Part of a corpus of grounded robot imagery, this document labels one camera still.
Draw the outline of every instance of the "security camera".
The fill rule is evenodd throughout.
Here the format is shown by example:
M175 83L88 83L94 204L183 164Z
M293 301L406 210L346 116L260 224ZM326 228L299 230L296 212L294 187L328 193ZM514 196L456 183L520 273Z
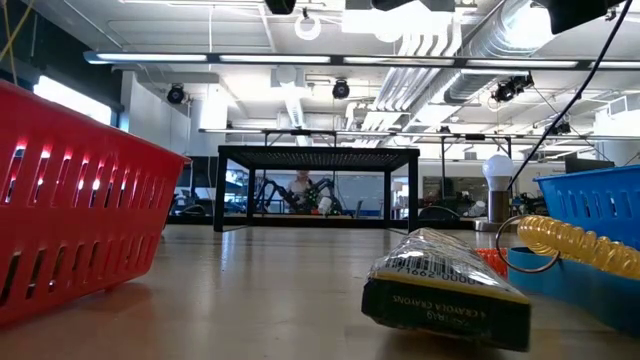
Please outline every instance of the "security camera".
M336 80L336 84L333 86L333 98L342 100L348 97L349 85L347 85L347 80Z
M171 90L167 93L167 101L174 105L180 105L184 103L187 96L184 92L184 84L173 84Z
M265 0L274 15L290 15L296 6L296 0Z

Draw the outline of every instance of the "person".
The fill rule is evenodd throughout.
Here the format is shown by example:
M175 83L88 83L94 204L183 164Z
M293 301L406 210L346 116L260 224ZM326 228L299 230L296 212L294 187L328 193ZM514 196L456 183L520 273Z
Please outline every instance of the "person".
M296 178L287 185L287 192L292 192L295 195L298 195L298 204L303 204L305 200L304 192L312 185L313 182L309 179L309 171L298 170L296 171Z

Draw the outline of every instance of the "window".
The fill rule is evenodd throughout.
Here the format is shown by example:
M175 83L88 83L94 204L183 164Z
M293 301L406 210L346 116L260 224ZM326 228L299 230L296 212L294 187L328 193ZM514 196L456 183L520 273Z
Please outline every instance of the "window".
M33 92L49 101L66 106L103 124L111 125L111 108L46 76L40 76Z

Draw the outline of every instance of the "monitor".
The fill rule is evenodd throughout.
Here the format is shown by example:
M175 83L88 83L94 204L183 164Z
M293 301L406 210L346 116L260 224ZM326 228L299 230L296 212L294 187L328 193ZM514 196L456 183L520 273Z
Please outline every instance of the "monitor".
M567 158L564 160L564 171L567 174L615 167L613 161Z
M192 156L193 187L215 188L218 175L218 158L209 156Z

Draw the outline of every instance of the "black cable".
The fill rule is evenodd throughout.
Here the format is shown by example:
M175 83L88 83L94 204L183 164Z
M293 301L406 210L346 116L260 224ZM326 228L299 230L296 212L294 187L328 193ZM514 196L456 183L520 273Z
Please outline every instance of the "black cable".
M624 18L627 17L627 13L629 12L631 3L633 3L633 0L627 0L627 2L624 4L624 7L620 12L620 16L618 17L618 20L616 21L615 25L613 25L613 29L611 30L611 33L609 34L607 41L604 43L604 46L602 47L602 51L600 51L600 55L598 55L598 58L596 59L595 63L593 63L593 67L591 68L589 75L587 75L587 78L584 80L584 83L582 83L578 91L576 91L576 94L573 96L571 101L569 101L567 106L565 106L565 108L560 112L560 114L556 116L555 120L553 120L553 122L551 123L551 126L549 126L547 130L544 132L544 134L542 134L542 137L540 138L536 146L533 147L533 150L531 151L529 156L527 156L527 158L524 160L524 162L522 163L522 165L520 166L516 174L511 178L511 183L509 183L509 188L511 188L513 184L515 184L516 180L518 179L518 176L520 176L520 173L522 173L522 170L524 170L527 164L529 164L529 161L531 161L531 159L533 158L533 155L536 153L536 151L538 151L538 148L540 147L540 145L542 145L544 140L547 138L547 136L549 136L549 133L551 132L551 130L556 127L558 122L560 122L560 120L562 120L562 118L564 118L565 115L567 115L567 113L569 112L569 109L573 107L576 101L578 101L582 97L582 93L587 88L587 86L589 86L589 83L591 82L591 80L593 80L593 77L598 71L598 68L600 67L600 63L604 59L604 56L607 54L607 50L609 50L609 47L611 46L613 39L616 37L616 34L618 33L618 30L620 29L620 26L622 25Z
M542 100L545 103L547 103L547 105L551 108L551 110L553 110L553 112L556 113L556 115L557 115L558 114L558 110L556 110L556 108L554 108L553 105L551 105L549 100L547 100L547 98L545 98L544 95L542 95L540 93L540 90L538 90L538 88L535 87L535 86L533 86L533 90L535 90L538 93L538 95L540 95L540 98L542 98ZM571 124L569 124L567 122L567 125L569 125L569 128L571 129L571 131L573 131L574 133L578 134L578 136L582 137L582 135L573 126L571 126ZM600 154L600 156L602 156L605 160L611 161L611 160L609 160L609 158L604 153L602 153L600 150L598 150L598 148L596 148L595 145L593 145L589 140L587 140L587 139L582 139L582 140L584 140L584 142L586 142L587 145L591 146L593 148L593 150L595 150L598 154Z

